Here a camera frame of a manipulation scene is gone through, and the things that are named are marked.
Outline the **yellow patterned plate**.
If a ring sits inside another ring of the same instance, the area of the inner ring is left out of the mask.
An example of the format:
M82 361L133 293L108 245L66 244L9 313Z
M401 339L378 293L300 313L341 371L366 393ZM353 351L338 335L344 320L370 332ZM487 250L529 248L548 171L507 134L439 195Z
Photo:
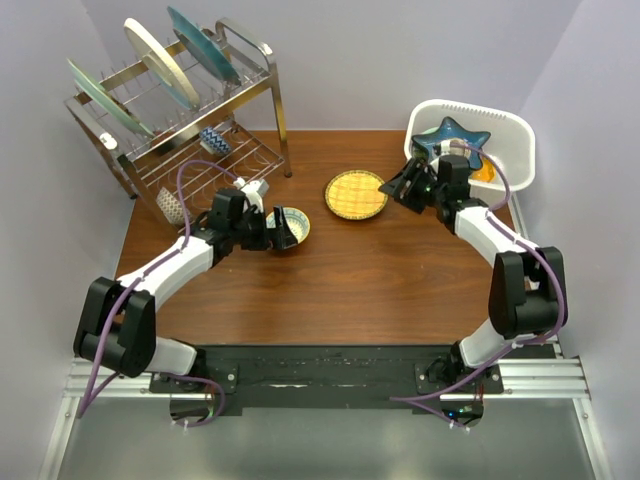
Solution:
M386 206L387 196L379 191L383 184L384 180L373 172L344 171L327 184L325 203L339 218L367 220L378 215Z

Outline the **black dish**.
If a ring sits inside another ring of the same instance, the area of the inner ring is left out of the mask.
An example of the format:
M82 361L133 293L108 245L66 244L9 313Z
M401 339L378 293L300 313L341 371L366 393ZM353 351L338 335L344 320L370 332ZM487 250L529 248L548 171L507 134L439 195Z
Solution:
M438 127L412 135L410 153L412 157L434 159L436 157L434 152L436 145L446 140L456 140L474 147L474 150L466 150L465 156L468 158L471 170L477 171L483 165L477 150L481 150L490 138L491 133L489 131L467 130L452 117L447 116Z

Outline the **orange polka dot plate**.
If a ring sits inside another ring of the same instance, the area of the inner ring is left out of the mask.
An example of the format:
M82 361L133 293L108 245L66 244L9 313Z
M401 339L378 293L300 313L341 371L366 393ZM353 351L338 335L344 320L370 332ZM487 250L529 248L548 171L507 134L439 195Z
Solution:
M470 179L483 183L491 183L495 176L496 171L493 164L486 159L482 159L482 166L472 172Z

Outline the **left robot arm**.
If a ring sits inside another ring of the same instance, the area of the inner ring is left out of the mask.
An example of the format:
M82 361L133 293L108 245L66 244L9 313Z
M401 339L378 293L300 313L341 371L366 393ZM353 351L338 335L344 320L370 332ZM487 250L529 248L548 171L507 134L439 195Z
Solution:
M206 383L207 368L198 362L196 347L158 336L160 307L235 248L286 250L297 243L283 207L267 215L259 194L221 189L211 209L158 258L116 280L100 277L89 286L73 351L127 377L169 373L183 391L196 392Z

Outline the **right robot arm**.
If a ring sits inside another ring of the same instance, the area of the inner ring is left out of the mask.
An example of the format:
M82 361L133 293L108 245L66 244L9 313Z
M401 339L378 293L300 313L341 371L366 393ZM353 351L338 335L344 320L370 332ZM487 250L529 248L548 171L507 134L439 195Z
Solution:
M564 259L555 247L523 239L472 196L468 161L445 155L434 163L409 160L379 190L407 209L432 208L453 235L491 266L488 318L456 342L441 368L448 386L469 392L481 371L505 354L554 336L568 320Z

